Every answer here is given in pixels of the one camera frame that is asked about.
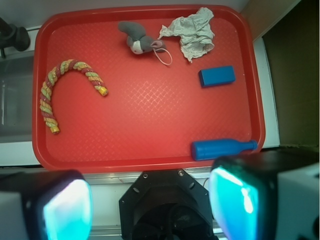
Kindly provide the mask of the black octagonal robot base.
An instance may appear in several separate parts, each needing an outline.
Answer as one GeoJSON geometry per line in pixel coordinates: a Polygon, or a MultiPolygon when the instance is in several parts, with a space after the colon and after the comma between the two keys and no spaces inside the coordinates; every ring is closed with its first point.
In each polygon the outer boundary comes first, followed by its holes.
{"type": "Polygon", "coordinates": [[[124,240],[216,240],[209,192],[183,169],[144,171],[119,199],[124,240]]]}

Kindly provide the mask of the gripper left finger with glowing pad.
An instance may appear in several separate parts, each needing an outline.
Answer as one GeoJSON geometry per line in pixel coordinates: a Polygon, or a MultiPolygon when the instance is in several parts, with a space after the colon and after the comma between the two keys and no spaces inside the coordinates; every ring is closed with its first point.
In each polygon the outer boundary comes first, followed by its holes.
{"type": "Polygon", "coordinates": [[[91,187],[76,170],[0,175],[2,240],[87,240],[91,187]]]}

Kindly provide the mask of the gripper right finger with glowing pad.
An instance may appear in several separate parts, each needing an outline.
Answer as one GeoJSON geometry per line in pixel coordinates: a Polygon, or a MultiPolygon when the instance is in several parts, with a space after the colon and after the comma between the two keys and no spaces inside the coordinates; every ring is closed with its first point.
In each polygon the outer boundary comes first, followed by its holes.
{"type": "Polygon", "coordinates": [[[229,240],[317,240],[320,155],[305,149],[219,157],[209,177],[214,219],[229,240]]]}

